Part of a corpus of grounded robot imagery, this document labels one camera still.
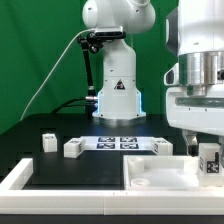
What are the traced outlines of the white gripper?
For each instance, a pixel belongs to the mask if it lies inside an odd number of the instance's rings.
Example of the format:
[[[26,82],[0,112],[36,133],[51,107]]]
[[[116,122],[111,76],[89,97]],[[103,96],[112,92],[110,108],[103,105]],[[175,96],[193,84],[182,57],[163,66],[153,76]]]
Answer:
[[[166,116],[171,127],[183,129],[187,154],[197,156],[196,132],[224,136],[224,84],[209,85],[205,96],[188,96],[186,87],[169,87]]]

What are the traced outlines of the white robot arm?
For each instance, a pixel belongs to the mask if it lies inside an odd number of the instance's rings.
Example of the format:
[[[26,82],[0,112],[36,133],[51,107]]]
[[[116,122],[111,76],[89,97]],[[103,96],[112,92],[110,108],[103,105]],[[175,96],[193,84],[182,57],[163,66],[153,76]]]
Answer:
[[[151,0],[87,0],[82,18],[88,39],[103,50],[103,85],[93,117],[115,125],[143,119],[147,107],[135,84],[137,72],[165,73],[168,124],[182,130],[188,147],[197,134],[216,135],[224,147],[224,0],[176,0],[169,15],[156,20]]]

